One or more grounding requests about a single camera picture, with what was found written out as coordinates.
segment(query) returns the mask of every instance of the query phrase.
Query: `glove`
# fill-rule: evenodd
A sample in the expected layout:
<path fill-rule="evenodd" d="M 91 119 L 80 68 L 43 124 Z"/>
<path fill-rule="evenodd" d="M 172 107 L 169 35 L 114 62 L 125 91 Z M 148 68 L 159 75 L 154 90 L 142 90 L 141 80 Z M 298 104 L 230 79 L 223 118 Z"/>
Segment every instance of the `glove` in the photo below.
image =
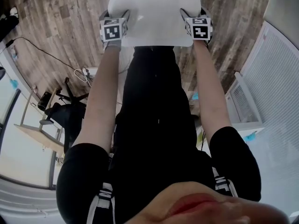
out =
<path fill-rule="evenodd" d="M 206 46 L 208 46 L 213 37 L 213 23 L 208 10 L 202 7 L 198 17 L 190 16 L 182 8 L 180 9 L 180 12 L 185 22 L 187 34 L 190 35 L 193 40 L 204 40 Z"/>
<path fill-rule="evenodd" d="M 103 43 L 103 50 L 109 46 L 121 49 L 121 39 L 127 33 L 129 18 L 129 10 L 121 18 L 111 18 L 107 10 L 100 16 L 100 38 Z"/>

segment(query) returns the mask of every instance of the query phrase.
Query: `white board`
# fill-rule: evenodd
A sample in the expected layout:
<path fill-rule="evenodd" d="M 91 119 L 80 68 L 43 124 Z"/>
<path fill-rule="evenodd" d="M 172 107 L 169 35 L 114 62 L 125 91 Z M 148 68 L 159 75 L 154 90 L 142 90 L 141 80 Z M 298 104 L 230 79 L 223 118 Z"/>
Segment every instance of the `white board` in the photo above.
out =
<path fill-rule="evenodd" d="M 122 45 L 132 46 L 184 46 L 192 45 L 185 30 L 180 8 L 189 15 L 198 16 L 200 0 L 110 0 L 111 17 L 121 17 L 129 9 L 128 33 Z"/>

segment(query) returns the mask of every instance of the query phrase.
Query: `white stripe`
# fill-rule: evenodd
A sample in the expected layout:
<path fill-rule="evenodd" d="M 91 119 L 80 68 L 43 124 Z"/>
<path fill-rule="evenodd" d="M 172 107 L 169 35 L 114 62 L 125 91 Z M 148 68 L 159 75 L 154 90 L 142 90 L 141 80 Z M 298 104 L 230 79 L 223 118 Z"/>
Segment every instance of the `white stripe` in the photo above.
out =
<path fill-rule="evenodd" d="M 111 195 L 110 194 L 107 194 L 107 193 L 100 193 L 99 196 L 102 196 L 102 197 L 105 197 L 105 198 L 111 198 Z"/>
<path fill-rule="evenodd" d="M 112 197 L 111 203 L 112 203 L 113 224 L 115 224 L 115 197 Z"/>
<path fill-rule="evenodd" d="M 237 191 L 235 189 L 235 186 L 234 186 L 233 182 L 230 181 L 229 179 L 228 179 L 228 182 L 229 182 L 229 189 L 230 189 L 232 195 L 235 196 L 235 197 L 238 197 L 238 194 L 237 194 Z"/>
<path fill-rule="evenodd" d="M 102 189 L 108 189 L 111 192 L 113 191 L 111 184 L 106 183 L 106 182 L 103 183 L 103 188 Z"/>
<path fill-rule="evenodd" d="M 220 183 L 220 182 L 226 182 L 226 180 L 225 179 L 219 179 L 219 180 L 216 181 L 216 183 Z"/>
<path fill-rule="evenodd" d="M 226 192 L 230 191 L 229 186 L 227 184 L 223 184 L 223 185 L 218 186 L 218 190 L 220 190 L 220 189 L 225 189 Z"/>
<path fill-rule="evenodd" d="M 108 194 L 112 194 L 112 192 L 109 192 L 109 191 L 104 191 L 104 190 L 101 190 L 101 191 L 100 191 L 100 193 L 101 193 L 101 192 L 102 192 L 102 193 L 108 193 Z"/>
<path fill-rule="evenodd" d="M 99 197 L 98 197 L 98 195 L 96 195 L 93 198 L 92 203 L 90 204 L 86 224 L 93 224 L 93 217 L 94 217 L 94 213 L 97 208 L 98 202 L 99 202 Z"/>
<path fill-rule="evenodd" d="M 110 200 L 100 199 L 98 202 L 98 207 L 109 209 L 110 207 Z"/>

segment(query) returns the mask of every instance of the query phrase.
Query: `floor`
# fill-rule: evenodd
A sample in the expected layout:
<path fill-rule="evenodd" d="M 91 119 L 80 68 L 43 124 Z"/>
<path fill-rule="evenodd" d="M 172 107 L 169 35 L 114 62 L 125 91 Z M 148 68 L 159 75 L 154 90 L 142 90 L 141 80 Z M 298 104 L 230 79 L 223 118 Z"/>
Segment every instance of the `floor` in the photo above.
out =
<path fill-rule="evenodd" d="M 7 41 L 24 36 L 73 68 L 98 66 L 103 54 L 99 16 L 107 9 L 108 2 L 4 0 L 6 9 L 17 6 L 20 14 L 20 24 L 9 34 Z M 267 3 L 268 0 L 202 0 L 202 5 L 212 15 L 214 39 L 210 51 L 225 91 L 234 80 L 234 72 L 241 70 L 255 43 Z M 46 90 L 63 86 L 65 77 L 70 77 L 71 89 L 76 95 L 89 91 L 88 85 L 79 81 L 70 68 L 36 50 L 25 40 L 18 39 L 14 47 L 19 57 L 17 67 L 30 86 L 37 85 L 40 97 Z M 198 101 L 192 100 L 197 92 L 192 47 L 175 47 L 175 53 L 190 109 L 193 114 L 198 114 Z M 131 49 L 122 51 L 120 71 L 127 67 L 130 58 Z"/>

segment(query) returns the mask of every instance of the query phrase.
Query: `chair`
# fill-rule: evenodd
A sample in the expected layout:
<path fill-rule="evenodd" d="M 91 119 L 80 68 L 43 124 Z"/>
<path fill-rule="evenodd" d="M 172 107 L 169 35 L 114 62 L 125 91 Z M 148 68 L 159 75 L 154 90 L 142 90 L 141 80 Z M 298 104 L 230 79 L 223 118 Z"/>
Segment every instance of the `chair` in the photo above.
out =
<path fill-rule="evenodd" d="M 61 127 L 64 128 L 64 153 L 73 145 L 74 141 L 78 137 L 82 120 L 85 115 L 86 105 L 80 101 L 88 97 L 88 94 L 80 97 L 75 97 L 68 86 L 69 78 L 64 81 L 69 96 L 61 95 L 60 91 L 56 92 L 61 100 L 68 100 L 71 103 L 66 105 L 60 105 L 55 103 L 52 108 L 45 110 L 47 119 L 40 120 L 41 125 L 49 125 L 56 121 Z"/>

